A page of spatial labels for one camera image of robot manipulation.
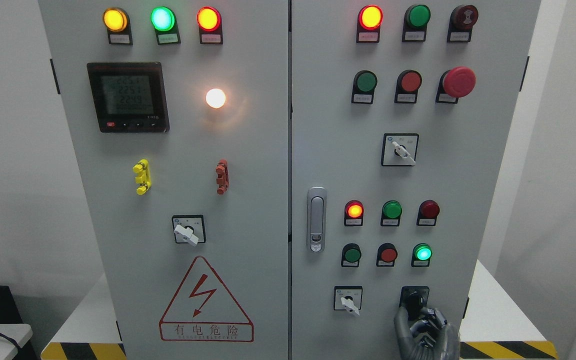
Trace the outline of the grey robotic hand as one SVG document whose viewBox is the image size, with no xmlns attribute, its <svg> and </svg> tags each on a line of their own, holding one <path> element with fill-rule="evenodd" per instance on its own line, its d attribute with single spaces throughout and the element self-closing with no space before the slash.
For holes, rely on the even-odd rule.
<svg viewBox="0 0 576 360">
<path fill-rule="evenodd" d="M 402 360 L 459 360 L 458 330 L 439 309 L 423 307 L 418 321 L 410 325 L 409 312 L 401 306 L 393 324 Z"/>
</svg>

